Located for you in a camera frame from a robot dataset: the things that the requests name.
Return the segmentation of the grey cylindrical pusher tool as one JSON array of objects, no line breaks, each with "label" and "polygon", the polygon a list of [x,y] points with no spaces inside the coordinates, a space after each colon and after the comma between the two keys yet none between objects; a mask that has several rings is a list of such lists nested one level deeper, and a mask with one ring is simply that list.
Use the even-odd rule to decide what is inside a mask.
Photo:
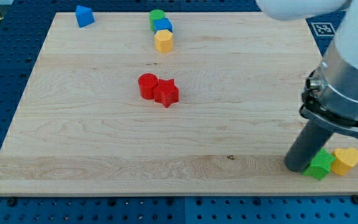
[{"label": "grey cylindrical pusher tool", "polygon": [[287,169],[303,172],[332,135],[332,131],[308,121],[284,158]]}]

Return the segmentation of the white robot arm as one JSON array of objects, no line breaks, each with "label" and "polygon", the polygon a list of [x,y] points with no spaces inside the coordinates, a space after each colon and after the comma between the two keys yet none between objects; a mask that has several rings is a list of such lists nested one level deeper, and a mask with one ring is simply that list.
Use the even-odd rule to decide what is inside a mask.
[{"label": "white robot arm", "polygon": [[358,0],[257,0],[264,14],[279,21],[306,19],[345,9],[334,38],[301,94],[307,124],[284,163],[303,172],[334,133],[358,139]]}]

